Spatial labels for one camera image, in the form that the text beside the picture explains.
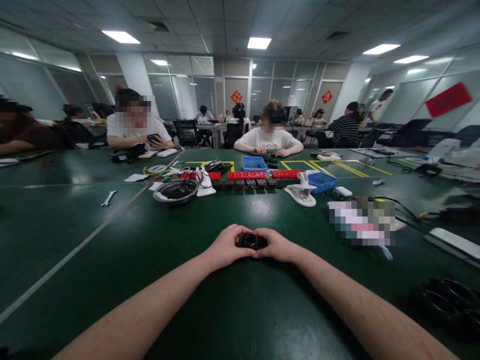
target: white clamp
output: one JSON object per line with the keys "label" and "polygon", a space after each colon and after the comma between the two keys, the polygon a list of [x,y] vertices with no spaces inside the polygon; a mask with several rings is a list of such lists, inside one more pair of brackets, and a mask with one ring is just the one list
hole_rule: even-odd
{"label": "white clamp", "polygon": [[317,201],[310,195],[310,192],[316,189],[316,187],[309,184],[309,175],[305,171],[299,172],[297,177],[300,179],[300,183],[287,185],[283,191],[289,194],[292,199],[300,205],[307,208],[314,207]]}

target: blue plastic basket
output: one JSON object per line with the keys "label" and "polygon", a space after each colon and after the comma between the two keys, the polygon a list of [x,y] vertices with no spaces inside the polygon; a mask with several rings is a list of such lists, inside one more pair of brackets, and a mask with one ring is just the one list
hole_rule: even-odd
{"label": "blue plastic basket", "polygon": [[261,156],[244,156],[243,171],[266,171],[268,170],[264,158]]}
{"label": "blue plastic basket", "polygon": [[336,177],[330,176],[324,172],[316,172],[308,175],[308,184],[316,187],[312,190],[312,194],[324,193],[333,189],[340,180]]}

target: ceiling vent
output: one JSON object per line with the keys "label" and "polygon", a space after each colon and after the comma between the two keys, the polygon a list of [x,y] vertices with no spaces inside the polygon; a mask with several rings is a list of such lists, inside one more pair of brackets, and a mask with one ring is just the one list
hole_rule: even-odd
{"label": "ceiling vent", "polygon": [[348,31],[334,31],[329,36],[326,37],[327,40],[330,41],[338,41],[349,35]]}

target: green workbench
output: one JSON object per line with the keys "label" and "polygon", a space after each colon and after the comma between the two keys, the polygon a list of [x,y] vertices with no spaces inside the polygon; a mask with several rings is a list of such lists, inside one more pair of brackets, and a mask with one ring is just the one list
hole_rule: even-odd
{"label": "green workbench", "polygon": [[[360,197],[387,196],[414,213],[471,201],[443,178],[404,174],[380,159],[341,149],[342,161],[319,163],[310,151],[289,156],[280,169],[322,169]],[[205,250],[232,223],[273,228],[318,254],[383,299],[409,313],[403,300],[434,277],[479,287],[479,270],[423,240],[407,226],[387,261],[378,247],[342,246],[330,230],[325,194],[317,205],[296,204],[282,189],[220,191],[177,208],[152,191],[123,182],[144,167],[218,158],[242,168],[235,150],[186,150],[167,158],[112,163],[108,150],[63,151],[0,170],[0,313],[79,244],[83,247],[0,323],[0,346],[14,359],[50,359],[113,307]],[[373,180],[383,185],[372,185]],[[118,192],[103,208],[109,191]],[[441,226],[436,220],[432,225]],[[473,230],[463,231],[472,238]],[[480,351],[415,318],[463,360]],[[206,279],[173,318],[148,359],[368,359],[328,304],[293,266],[242,259]]]}

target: white power strip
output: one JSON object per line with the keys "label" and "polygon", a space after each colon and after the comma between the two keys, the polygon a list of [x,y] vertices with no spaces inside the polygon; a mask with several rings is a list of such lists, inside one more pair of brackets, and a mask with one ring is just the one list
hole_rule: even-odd
{"label": "white power strip", "polygon": [[[425,240],[480,269],[480,246],[439,227],[432,229],[430,234],[433,236],[427,234]],[[464,253],[470,254],[476,261],[467,257]]]}

